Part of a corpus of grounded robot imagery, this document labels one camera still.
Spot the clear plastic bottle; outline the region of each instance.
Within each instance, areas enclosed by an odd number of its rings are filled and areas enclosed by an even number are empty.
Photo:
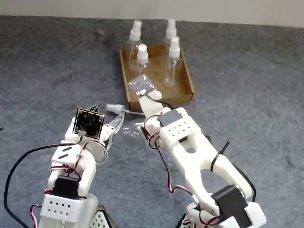
[[[180,39],[174,37],[171,39],[168,58],[163,64],[164,71],[164,84],[168,87],[172,87],[175,81],[181,74],[182,60],[180,58]]]
[[[126,51],[128,56],[128,64],[131,71],[134,71],[134,65],[137,59],[138,46],[143,42],[141,40],[142,21],[135,20],[133,28],[130,32],[129,39],[126,44]]]
[[[149,56],[147,52],[147,46],[141,44],[138,46],[137,61],[134,65],[134,78],[140,75],[146,74],[149,65]]]
[[[163,39],[162,43],[164,44],[164,50],[162,52],[162,58],[163,58],[163,63],[167,59],[168,54],[169,54],[169,48],[171,44],[171,39],[173,37],[176,37],[176,26],[175,26],[175,19],[168,19],[168,24],[167,24],[167,30],[166,30],[166,36]]]

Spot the white bracket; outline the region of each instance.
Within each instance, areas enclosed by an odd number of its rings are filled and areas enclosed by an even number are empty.
[[[105,216],[105,211],[99,210],[92,219],[90,228],[111,228]]]
[[[79,199],[67,199],[46,194],[43,200],[41,216],[76,223],[84,213],[86,203]]]

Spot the cardboard tray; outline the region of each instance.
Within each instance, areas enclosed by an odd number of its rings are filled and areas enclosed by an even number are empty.
[[[182,67],[180,72],[180,77],[177,78],[176,84],[173,87],[166,87],[163,84],[162,69],[160,67],[161,55],[164,49],[164,45],[149,45],[147,47],[149,54],[149,67],[147,76],[153,81],[156,89],[162,93],[162,100],[172,104],[173,106],[178,106],[182,103],[189,102],[194,95],[194,88],[192,80],[189,74],[187,62],[185,56],[180,50],[180,56],[182,59]],[[141,111],[141,107],[138,102],[137,95],[129,88],[128,82],[134,79],[133,72],[129,69],[128,57],[126,50],[120,50],[120,61],[123,70],[123,79],[126,89],[127,99],[129,108],[132,111]]]

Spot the gray carpet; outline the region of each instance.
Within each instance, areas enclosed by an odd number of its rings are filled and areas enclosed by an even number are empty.
[[[76,108],[126,104],[118,50],[131,20],[0,17],[0,193],[8,171],[27,150],[63,139]],[[164,36],[166,22],[144,20],[147,44]],[[264,227],[302,227],[304,135],[304,30],[178,22],[196,90],[189,114],[255,183],[268,218]],[[108,115],[106,122],[113,115]],[[142,119],[128,116],[131,130]],[[119,227],[173,228],[191,198],[170,194],[155,151],[121,131],[91,192]],[[41,204],[54,150],[20,164],[9,204],[31,227],[29,207]],[[184,184],[165,154],[173,184]],[[225,182],[202,172],[216,191]],[[1,227],[19,227],[0,207]]]

